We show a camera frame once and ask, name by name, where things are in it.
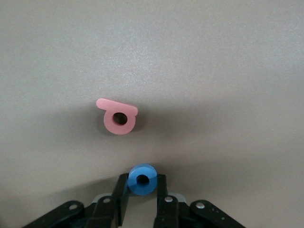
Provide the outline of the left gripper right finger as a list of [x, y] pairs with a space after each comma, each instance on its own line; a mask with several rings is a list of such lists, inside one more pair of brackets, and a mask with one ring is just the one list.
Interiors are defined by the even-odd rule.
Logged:
[[188, 205], [183, 196], [168, 193], [166, 176], [157, 175], [155, 228], [243, 228], [244, 225], [207, 200]]

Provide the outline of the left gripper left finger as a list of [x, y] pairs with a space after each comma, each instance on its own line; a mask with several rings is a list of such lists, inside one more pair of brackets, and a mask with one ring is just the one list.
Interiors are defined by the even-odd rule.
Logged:
[[129, 199], [128, 174], [121, 174], [110, 195], [96, 197], [85, 207], [80, 201], [61, 204], [26, 228], [117, 228], [122, 225]]

